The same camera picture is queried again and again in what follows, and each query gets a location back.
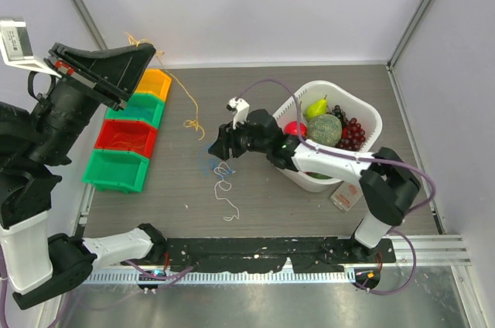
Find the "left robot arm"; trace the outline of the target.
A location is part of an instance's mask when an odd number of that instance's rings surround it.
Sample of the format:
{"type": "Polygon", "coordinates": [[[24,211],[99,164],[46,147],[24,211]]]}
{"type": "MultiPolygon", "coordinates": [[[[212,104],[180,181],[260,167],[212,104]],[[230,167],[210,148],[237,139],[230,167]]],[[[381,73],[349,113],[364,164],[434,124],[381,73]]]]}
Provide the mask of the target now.
{"type": "Polygon", "coordinates": [[[1,248],[12,296],[29,309],[81,285],[95,268],[128,260],[157,265],[166,240],[151,224],[101,239],[48,235],[54,166],[100,106],[122,110],[155,55],[139,43],[112,50],[77,50],[56,43],[43,61],[50,77],[31,111],[1,106],[1,248]]]}

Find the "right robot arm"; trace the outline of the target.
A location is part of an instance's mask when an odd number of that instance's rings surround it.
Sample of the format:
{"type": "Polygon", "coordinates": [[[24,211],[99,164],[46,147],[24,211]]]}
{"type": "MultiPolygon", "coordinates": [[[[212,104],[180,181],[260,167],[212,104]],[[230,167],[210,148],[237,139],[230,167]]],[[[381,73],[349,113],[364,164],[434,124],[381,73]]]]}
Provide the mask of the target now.
{"type": "Polygon", "coordinates": [[[376,255],[381,238],[401,225],[421,189],[413,168],[395,151],[339,152],[325,148],[284,133],[265,109],[249,112],[243,121],[222,124],[208,152],[223,161],[245,152],[259,152],[278,169],[320,173],[359,186],[367,214],[349,243],[350,255],[359,262],[376,255]]]}

